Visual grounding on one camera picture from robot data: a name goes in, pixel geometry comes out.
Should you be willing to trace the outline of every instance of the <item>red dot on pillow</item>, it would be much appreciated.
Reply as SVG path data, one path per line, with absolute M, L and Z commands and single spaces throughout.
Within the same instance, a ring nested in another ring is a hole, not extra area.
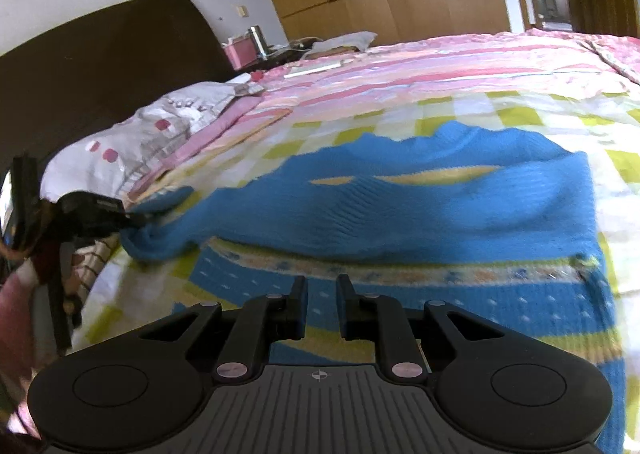
M 114 161 L 116 161 L 118 159 L 118 152 L 116 150 L 113 150 L 113 149 L 107 149 L 102 154 L 102 158 L 104 160 L 108 161 L 109 163 L 113 163 Z
M 167 129 L 167 127 L 170 127 L 170 126 L 171 126 L 171 122 L 169 122 L 168 120 L 165 120 L 164 118 L 161 118 L 156 122 L 157 130 L 165 130 Z

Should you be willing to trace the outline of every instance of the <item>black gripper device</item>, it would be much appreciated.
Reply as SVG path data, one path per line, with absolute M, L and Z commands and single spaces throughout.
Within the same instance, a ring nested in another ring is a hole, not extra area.
M 569 354 L 431 300 L 423 310 L 336 281 L 340 333 L 374 364 L 269 363 L 305 334 L 307 284 L 241 309 L 199 304 L 71 354 L 31 384 L 45 454 L 572 453 L 612 405 Z

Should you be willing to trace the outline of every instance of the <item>bed sheet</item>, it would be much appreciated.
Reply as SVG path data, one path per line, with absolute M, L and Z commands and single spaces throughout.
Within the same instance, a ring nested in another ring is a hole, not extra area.
M 619 334 L 567 338 L 556 345 L 593 362 L 625 359 L 630 442 L 637 433 L 640 388 L 640 340 L 634 333 L 640 310 L 637 297 L 640 257 L 636 253 L 640 246 L 640 103 L 629 95 L 605 94 L 577 100 L 556 94 L 506 91 L 424 98 L 383 109 L 369 104 L 360 112 L 351 111 L 332 119 L 296 121 L 288 116 L 221 154 L 204 153 L 194 158 L 170 173 L 156 188 L 189 184 L 196 189 L 177 209 L 179 214 L 213 189 L 242 186 L 276 169 L 294 154 L 351 142 L 365 132 L 396 140 L 429 136 L 447 120 L 487 129 L 535 130 L 568 150 L 588 154 L 594 178 L 598 236 L 607 257 Z M 282 267 L 282 258 L 265 259 L 265 252 L 252 258 L 251 254 L 238 254 L 231 244 L 217 240 L 212 240 L 209 248 L 231 257 L 244 257 L 253 268 Z M 204 290 L 195 277 L 199 257 L 200 251 L 196 251 L 165 264 L 144 265 L 119 251 L 103 270 L 84 307 L 84 325 L 74 336 L 74 347 L 99 342 L 201 300 L 221 300 L 224 307 L 236 307 L 242 304 L 243 297 L 249 298 L 246 291 L 239 295 L 240 299 L 231 300 L 233 284 L 239 282 L 233 277 L 221 278 Z M 295 266 L 303 273 L 317 268 L 321 266 Z M 397 270 L 402 278 L 436 275 L 428 269 Z M 370 355 L 362 345 L 345 347 L 335 331 L 311 330 L 310 337 L 294 346 L 331 360 L 361 361 Z

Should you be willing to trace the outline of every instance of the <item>pillow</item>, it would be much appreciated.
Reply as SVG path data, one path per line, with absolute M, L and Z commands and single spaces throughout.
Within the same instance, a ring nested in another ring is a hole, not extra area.
M 215 121 L 236 96 L 262 88 L 200 82 L 168 93 L 120 124 L 65 147 L 46 167 L 40 196 L 56 202 L 77 190 L 124 198 L 162 159 Z

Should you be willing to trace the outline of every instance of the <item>dark brown headboard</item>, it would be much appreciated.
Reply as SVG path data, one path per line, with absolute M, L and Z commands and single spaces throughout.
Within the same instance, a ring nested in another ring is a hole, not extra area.
M 53 28 L 0 57 L 0 172 L 125 120 L 161 95 L 234 76 L 190 0 L 132 0 Z

